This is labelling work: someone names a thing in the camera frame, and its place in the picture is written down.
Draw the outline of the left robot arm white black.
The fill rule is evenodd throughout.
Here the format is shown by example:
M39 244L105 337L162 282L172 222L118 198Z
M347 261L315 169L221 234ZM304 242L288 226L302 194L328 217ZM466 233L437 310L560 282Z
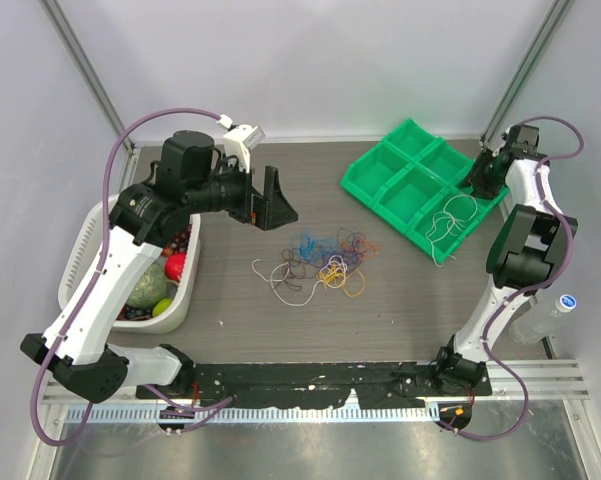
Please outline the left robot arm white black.
M221 149L198 131L168 138L151 177L104 208L101 249L78 292L45 332L25 336L21 351L94 404L126 386L156 388L173 399L189 394L195 364L183 352L167 344L123 348L107 339L137 282L192 215L225 211L263 231L297 221L277 168L266 167L263 189L252 184L251 151L263 137L259 127L242 124L223 135Z

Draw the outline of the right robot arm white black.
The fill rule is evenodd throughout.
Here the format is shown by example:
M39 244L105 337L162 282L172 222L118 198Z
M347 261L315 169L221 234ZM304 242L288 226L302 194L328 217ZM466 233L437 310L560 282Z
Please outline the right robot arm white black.
M510 126L497 149L482 147L460 183L481 199L507 189L513 207L487 256L488 286L467 323L439 350L431 371L433 386L442 394L476 391L513 315L559 278L571 259L578 222L554 200L552 159L539 150L536 121Z

